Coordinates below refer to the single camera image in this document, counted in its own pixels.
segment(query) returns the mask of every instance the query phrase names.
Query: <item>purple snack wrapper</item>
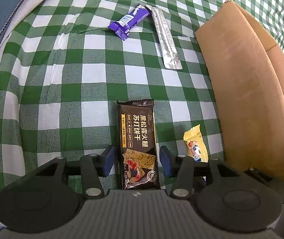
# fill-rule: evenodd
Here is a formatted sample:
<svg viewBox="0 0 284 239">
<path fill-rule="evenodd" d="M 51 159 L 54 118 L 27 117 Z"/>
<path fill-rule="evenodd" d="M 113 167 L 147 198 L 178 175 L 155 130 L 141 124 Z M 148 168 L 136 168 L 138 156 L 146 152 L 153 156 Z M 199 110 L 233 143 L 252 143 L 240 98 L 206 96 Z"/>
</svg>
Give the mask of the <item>purple snack wrapper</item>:
<svg viewBox="0 0 284 239">
<path fill-rule="evenodd" d="M 146 16 L 150 15 L 148 9 L 146 9 L 140 3 L 129 14 L 124 15 L 119 21 L 112 22 L 109 28 L 115 31 L 115 34 L 122 40 L 126 40 L 129 37 L 130 29 L 142 21 Z"/>
</svg>

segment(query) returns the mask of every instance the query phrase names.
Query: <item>yellow snack wrapper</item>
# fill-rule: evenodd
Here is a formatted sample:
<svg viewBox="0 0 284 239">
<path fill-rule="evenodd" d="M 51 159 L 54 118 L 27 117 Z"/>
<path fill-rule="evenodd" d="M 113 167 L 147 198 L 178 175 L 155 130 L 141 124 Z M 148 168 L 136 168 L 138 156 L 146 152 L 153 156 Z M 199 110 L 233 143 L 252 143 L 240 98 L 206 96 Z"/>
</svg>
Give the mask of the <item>yellow snack wrapper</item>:
<svg viewBox="0 0 284 239">
<path fill-rule="evenodd" d="M 198 162 L 208 162 L 208 155 L 203 137 L 200 131 L 200 125 L 191 128 L 184 133 L 183 137 L 187 154 Z"/>
</svg>

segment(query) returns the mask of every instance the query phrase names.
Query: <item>milka logo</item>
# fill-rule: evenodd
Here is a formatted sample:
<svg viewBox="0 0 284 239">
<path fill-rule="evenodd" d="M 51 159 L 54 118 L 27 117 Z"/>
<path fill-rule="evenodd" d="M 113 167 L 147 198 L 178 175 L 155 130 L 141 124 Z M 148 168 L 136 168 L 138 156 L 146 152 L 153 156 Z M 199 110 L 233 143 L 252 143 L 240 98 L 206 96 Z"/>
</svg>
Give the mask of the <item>milka logo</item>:
<svg viewBox="0 0 284 239">
<path fill-rule="evenodd" d="M 138 7 L 136 7 L 135 9 L 134 9 L 134 11 L 133 11 L 133 15 L 135 16 L 137 13 L 138 13 L 138 10 L 139 9 L 142 9 L 143 8 L 143 6 L 140 4 Z"/>
</svg>

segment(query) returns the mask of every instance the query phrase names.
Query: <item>checkered tablecloth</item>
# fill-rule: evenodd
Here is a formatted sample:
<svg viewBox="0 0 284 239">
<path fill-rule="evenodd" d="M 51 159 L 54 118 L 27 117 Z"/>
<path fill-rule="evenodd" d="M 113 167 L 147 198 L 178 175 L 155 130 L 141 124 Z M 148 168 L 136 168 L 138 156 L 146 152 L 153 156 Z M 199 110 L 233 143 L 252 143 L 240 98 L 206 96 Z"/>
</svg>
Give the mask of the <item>checkered tablecloth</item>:
<svg viewBox="0 0 284 239">
<path fill-rule="evenodd" d="M 226 0 L 45 0 L 12 32 L 0 64 L 0 190 L 41 164 L 79 160 L 117 145 L 116 100 L 155 100 L 157 147 L 186 154 L 200 124 L 210 155 L 223 157 L 214 94 L 194 32 Z M 235 0 L 284 51 L 284 0 Z M 157 6 L 183 66 L 163 65 L 152 17 L 120 40 L 107 26 L 138 3 Z M 172 180 L 160 184 L 170 189 Z M 116 188 L 117 166 L 102 184 Z M 78 177 L 70 187 L 81 191 Z"/>
</svg>

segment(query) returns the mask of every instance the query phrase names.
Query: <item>silver wrapper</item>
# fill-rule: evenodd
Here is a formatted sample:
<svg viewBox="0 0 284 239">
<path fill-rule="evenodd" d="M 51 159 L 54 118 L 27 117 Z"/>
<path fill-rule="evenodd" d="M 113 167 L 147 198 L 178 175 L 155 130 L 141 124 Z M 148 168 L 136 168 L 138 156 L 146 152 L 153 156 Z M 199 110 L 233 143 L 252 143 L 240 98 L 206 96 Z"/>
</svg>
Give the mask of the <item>silver wrapper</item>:
<svg viewBox="0 0 284 239">
<path fill-rule="evenodd" d="M 168 69 L 182 69 L 181 60 L 172 38 L 172 34 L 163 11 L 159 8 L 146 5 L 152 11 L 152 17 L 163 55 L 164 66 Z"/>
</svg>

